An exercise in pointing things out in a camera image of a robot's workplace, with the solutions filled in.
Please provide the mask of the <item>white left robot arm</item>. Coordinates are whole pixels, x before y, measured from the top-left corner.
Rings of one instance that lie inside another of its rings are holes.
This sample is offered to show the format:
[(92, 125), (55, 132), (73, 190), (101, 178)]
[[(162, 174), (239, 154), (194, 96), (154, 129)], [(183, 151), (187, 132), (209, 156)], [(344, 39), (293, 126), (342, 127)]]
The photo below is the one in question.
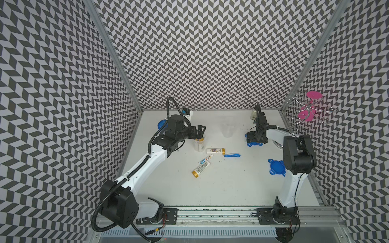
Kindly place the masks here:
[(162, 202), (147, 198), (136, 199), (143, 183), (153, 171), (172, 153), (179, 150), (187, 139), (201, 139), (206, 127), (193, 126), (190, 122), (192, 111), (181, 109), (174, 98), (166, 100), (166, 111), (174, 104), (178, 113), (166, 115), (166, 121), (151, 137), (146, 154), (127, 172), (116, 180), (107, 180), (100, 189), (100, 201), (91, 218), (95, 232), (108, 231), (116, 226), (127, 228), (138, 219), (159, 223), (163, 219)]

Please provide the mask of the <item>clear plastic cup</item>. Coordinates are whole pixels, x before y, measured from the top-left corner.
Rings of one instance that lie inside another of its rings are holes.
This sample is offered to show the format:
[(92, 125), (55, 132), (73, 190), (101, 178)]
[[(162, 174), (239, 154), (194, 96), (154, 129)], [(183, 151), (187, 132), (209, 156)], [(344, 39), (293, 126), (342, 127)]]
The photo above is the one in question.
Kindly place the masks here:
[(205, 149), (205, 146), (204, 146), (204, 141), (205, 141), (205, 138), (201, 138), (201, 139), (195, 139), (194, 140), (194, 143), (195, 143), (195, 151), (197, 152), (203, 152), (204, 149)]
[(224, 120), (221, 123), (221, 132), (225, 138), (230, 138), (235, 132), (235, 122), (233, 120)]

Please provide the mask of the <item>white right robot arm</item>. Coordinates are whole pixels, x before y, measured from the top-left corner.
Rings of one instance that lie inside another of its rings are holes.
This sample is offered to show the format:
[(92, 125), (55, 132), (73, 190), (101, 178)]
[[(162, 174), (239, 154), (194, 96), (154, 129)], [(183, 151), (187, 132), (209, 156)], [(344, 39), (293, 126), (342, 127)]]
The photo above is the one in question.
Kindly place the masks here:
[(254, 107), (255, 127), (245, 137), (249, 147), (262, 146), (272, 140), (282, 146), (285, 180), (280, 194), (271, 209), (258, 209), (261, 224), (299, 224), (297, 198), (301, 187), (317, 165), (312, 139), (308, 135), (297, 136), (287, 128), (270, 125), (260, 104)]

